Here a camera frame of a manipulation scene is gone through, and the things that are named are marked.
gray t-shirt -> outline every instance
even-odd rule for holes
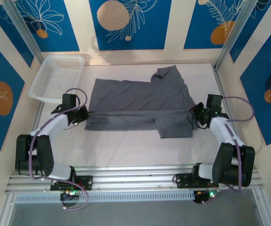
[[[86,129],[157,129],[161,138],[192,137],[194,105],[175,65],[158,69],[151,82],[96,79]]]

cream wall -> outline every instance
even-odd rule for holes
[[[122,51],[99,51],[88,0],[64,2],[87,65],[214,63],[221,50],[183,49],[196,0],[172,0],[164,50]]]
[[[270,35],[271,6],[235,64],[230,57],[227,57],[219,71],[219,76],[227,95],[247,98],[239,78]],[[245,119],[250,116],[251,110],[246,103],[235,100],[231,102],[231,105],[233,118]],[[262,181],[265,184],[265,188],[267,188],[267,193],[271,200],[271,144],[265,145],[255,119],[250,122],[238,123],[237,127],[242,132],[246,143],[253,146],[256,150],[255,164],[259,169]]]
[[[30,83],[35,73],[28,67],[11,41],[0,27],[0,52],[15,68],[25,81],[25,86],[18,101],[17,108],[10,124],[6,140],[0,151],[0,212],[5,201],[5,188],[9,175],[14,172],[16,138],[22,133],[29,133],[32,129],[33,120],[37,110],[38,102],[30,99],[27,95]]]

white laundry basket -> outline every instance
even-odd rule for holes
[[[29,89],[29,97],[61,104],[63,93],[77,86],[84,62],[85,59],[81,56],[47,56]]]

purple cable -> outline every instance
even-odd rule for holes
[[[224,97],[224,99],[231,99],[231,98],[234,98],[234,99],[239,99],[239,100],[243,100],[245,101],[246,103],[249,104],[249,106],[252,108],[252,115],[248,118],[248,119],[229,119],[228,121],[226,121],[227,123],[230,122],[230,121],[240,121],[240,122],[244,122],[244,121],[250,121],[254,115],[255,115],[255,110],[254,110],[254,107],[253,105],[247,101],[246,99],[244,98],[241,98],[241,97]],[[228,130],[228,132],[230,133],[230,135],[232,137],[234,137],[234,134],[232,132],[232,130],[230,129],[230,127],[228,126],[228,124],[225,125],[226,129]],[[235,142],[235,145],[236,145],[236,149],[237,149],[237,159],[238,159],[238,190],[240,191],[241,190],[241,187],[242,187],[242,169],[241,169],[241,154],[240,154],[240,147],[239,147],[239,144],[237,142],[236,139],[233,139],[234,142]]]
[[[85,96],[85,101],[82,105],[78,106],[78,107],[75,107],[75,108],[72,108],[72,109],[68,109],[68,110],[65,110],[63,112],[60,112],[58,113],[57,115],[55,115],[54,117],[50,118],[46,123],[44,123],[39,130],[36,131],[35,135],[33,136],[33,139],[31,141],[31,144],[30,144],[30,150],[29,150],[29,174],[30,174],[30,177],[33,179],[33,180],[37,180],[37,179],[40,179],[40,178],[44,178],[44,179],[50,179],[50,180],[55,180],[56,182],[59,181],[59,182],[62,182],[62,183],[67,183],[67,184],[71,184],[73,186],[76,186],[78,188],[80,188],[82,191],[85,192],[85,194],[87,195],[87,201],[85,202],[85,204],[83,204],[82,206],[80,207],[77,207],[77,208],[68,208],[68,207],[65,207],[64,206],[64,200],[62,201],[62,206],[67,209],[67,210],[80,210],[82,209],[83,207],[85,207],[87,204],[88,204],[88,200],[89,200],[89,195],[87,193],[87,191],[80,185],[74,183],[74,182],[71,182],[71,181],[68,181],[68,180],[57,180],[57,179],[54,179],[54,178],[49,178],[49,177],[34,177],[33,175],[33,171],[32,171],[32,152],[33,152],[33,147],[34,147],[34,143],[35,143],[35,140],[36,140],[36,137],[38,134],[40,134],[40,132],[51,122],[53,121],[55,118],[57,118],[58,116],[64,114],[64,113],[67,113],[67,112],[71,112],[71,111],[75,111],[75,110],[79,110],[81,108],[83,108],[85,106],[85,104],[88,102],[88,96],[87,94],[80,88],[71,88],[71,89],[68,89],[66,93],[68,93],[69,91],[71,90],[79,90],[81,91],[84,96]]]

